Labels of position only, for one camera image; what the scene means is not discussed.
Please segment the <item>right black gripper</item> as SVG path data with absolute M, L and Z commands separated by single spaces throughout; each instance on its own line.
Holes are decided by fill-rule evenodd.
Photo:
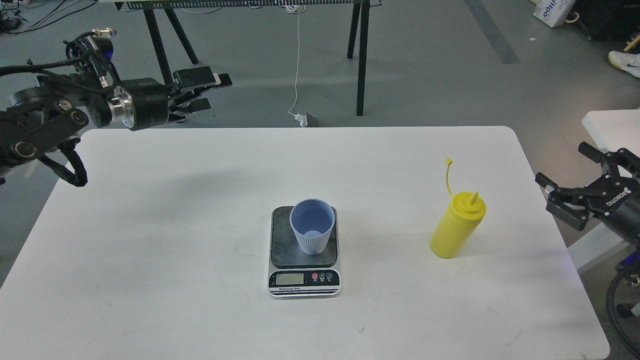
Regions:
M 548 193 L 547 212 L 578 231 L 595 218 L 621 239 L 638 239 L 639 157 L 626 148 L 603 153 L 584 141 L 578 152 L 600 166 L 601 176 L 585 187 L 560 187 L 538 172 L 535 182 Z

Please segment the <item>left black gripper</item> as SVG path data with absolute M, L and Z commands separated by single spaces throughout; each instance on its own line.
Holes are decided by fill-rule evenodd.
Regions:
M 199 98 L 206 92 L 233 86 L 228 73 L 215 73 L 208 66 L 174 71 L 172 94 L 198 98 L 169 107 L 169 89 L 152 78 L 124 80 L 116 85 L 107 104 L 110 121 L 137 132 L 171 123 L 183 123 L 192 114 L 211 109 L 210 101 Z

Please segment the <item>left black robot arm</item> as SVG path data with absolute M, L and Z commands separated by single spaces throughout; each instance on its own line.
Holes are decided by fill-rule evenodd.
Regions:
M 174 71 L 167 84 L 152 78 L 122 80 L 114 64 L 113 28 L 94 29 L 65 43 L 66 59 L 5 66 L 1 75 L 37 74 L 37 85 L 13 94 L 1 112 L 1 176 L 38 160 L 76 187 L 88 182 L 75 150 L 79 130 L 121 122 L 136 132 L 185 121 L 210 109 L 203 95 L 233 84 L 230 75 L 203 66 Z

